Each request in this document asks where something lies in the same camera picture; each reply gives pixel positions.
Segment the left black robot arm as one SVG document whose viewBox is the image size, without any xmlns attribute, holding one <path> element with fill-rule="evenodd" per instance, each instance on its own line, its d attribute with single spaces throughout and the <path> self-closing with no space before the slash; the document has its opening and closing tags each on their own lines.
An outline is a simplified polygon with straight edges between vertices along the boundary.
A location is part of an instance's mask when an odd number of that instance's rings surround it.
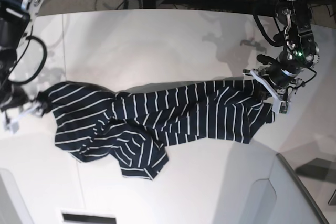
<svg viewBox="0 0 336 224">
<path fill-rule="evenodd" d="M 283 30 L 270 38 L 259 19 L 259 11 L 265 4 L 274 4 L 274 20 L 283 24 Z M 257 0 L 253 12 L 254 21 L 266 41 L 281 47 L 277 58 L 259 54 L 257 69 L 244 70 L 243 74 L 253 77 L 261 86 L 261 99 L 273 98 L 272 110 L 276 114 L 286 114 L 291 106 L 291 96 L 308 84 L 298 75 L 313 69 L 319 62 L 319 48 L 311 29 L 311 10 L 308 0 Z"/>
</svg>

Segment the grey robot base cover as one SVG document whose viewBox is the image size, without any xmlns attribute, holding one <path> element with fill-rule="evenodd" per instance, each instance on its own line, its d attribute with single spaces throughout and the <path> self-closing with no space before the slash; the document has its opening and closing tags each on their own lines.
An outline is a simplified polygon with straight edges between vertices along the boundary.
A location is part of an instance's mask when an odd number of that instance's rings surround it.
<svg viewBox="0 0 336 224">
<path fill-rule="evenodd" d="M 1 168 L 1 223 L 34 223 L 13 174 Z"/>
<path fill-rule="evenodd" d="M 233 144 L 212 223 L 328 223 L 282 154 Z"/>
</svg>

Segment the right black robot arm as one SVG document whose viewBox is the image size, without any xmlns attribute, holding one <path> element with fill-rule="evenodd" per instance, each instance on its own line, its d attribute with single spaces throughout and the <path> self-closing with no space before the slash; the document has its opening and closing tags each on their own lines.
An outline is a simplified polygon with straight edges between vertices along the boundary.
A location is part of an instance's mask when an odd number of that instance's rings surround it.
<svg viewBox="0 0 336 224">
<path fill-rule="evenodd" d="M 32 82 L 42 71 L 47 59 L 45 43 L 33 36 L 33 24 L 44 0 L 1 0 L 1 117 L 3 128 L 11 133 L 19 129 L 19 119 L 37 111 L 39 104 L 30 100 L 23 85 Z M 21 57 L 17 48 L 36 41 L 43 56 L 36 72 L 25 81 L 10 80 Z"/>
</svg>

